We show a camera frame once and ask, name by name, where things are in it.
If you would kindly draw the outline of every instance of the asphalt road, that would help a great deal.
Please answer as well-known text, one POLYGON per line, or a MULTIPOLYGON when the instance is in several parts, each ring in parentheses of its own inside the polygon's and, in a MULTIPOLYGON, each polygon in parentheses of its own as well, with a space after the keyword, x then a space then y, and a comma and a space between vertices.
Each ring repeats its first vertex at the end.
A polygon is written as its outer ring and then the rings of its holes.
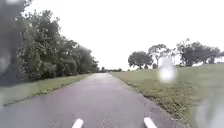
POLYGON ((85 128, 144 128, 146 116, 158 128, 182 126, 119 79, 94 74, 50 94, 2 108, 0 128, 71 128, 77 118, 84 120, 85 128))

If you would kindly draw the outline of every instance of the water droplet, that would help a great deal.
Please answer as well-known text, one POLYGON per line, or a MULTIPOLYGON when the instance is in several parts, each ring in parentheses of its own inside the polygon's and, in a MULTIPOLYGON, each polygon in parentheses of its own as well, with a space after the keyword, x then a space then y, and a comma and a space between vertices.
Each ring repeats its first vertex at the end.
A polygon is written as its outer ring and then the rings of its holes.
POLYGON ((171 58, 164 58, 159 69, 159 80, 162 83, 170 83, 176 79, 176 68, 172 64, 171 58))

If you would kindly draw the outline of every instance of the white sky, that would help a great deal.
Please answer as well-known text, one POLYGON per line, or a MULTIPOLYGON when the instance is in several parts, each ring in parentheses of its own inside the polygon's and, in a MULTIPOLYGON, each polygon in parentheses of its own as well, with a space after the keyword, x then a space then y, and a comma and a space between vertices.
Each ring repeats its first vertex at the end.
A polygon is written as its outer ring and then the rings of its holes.
POLYGON ((190 38, 224 49, 222 0, 34 0, 28 11, 49 9, 61 34, 91 49, 105 68, 128 69, 133 51, 172 48, 190 38))

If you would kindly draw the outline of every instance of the dense foliage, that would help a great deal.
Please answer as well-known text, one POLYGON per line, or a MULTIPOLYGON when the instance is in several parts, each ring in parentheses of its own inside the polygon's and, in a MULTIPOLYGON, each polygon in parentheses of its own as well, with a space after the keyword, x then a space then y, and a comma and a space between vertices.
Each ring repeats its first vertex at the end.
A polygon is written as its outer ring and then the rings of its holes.
POLYGON ((98 62, 86 49, 60 35, 59 18, 51 11, 25 14, 17 21, 23 25, 18 50, 20 76, 39 80, 97 72, 98 62))

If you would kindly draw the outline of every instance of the grass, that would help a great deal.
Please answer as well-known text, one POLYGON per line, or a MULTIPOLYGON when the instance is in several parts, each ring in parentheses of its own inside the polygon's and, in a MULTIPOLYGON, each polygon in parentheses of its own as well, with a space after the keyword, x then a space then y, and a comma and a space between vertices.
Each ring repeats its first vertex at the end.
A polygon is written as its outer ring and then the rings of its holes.
POLYGON ((73 82, 78 82, 79 80, 87 76, 88 75, 60 77, 55 79, 23 83, 12 87, 1 87, 0 105, 9 105, 30 97, 34 97, 36 95, 47 94, 51 91, 62 88, 73 82))
POLYGON ((224 94, 224 65, 178 68, 177 71, 176 81, 169 84, 159 81, 158 70, 137 70, 111 74, 156 102, 174 119, 196 128, 197 106, 203 100, 212 96, 218 99, 224 94))

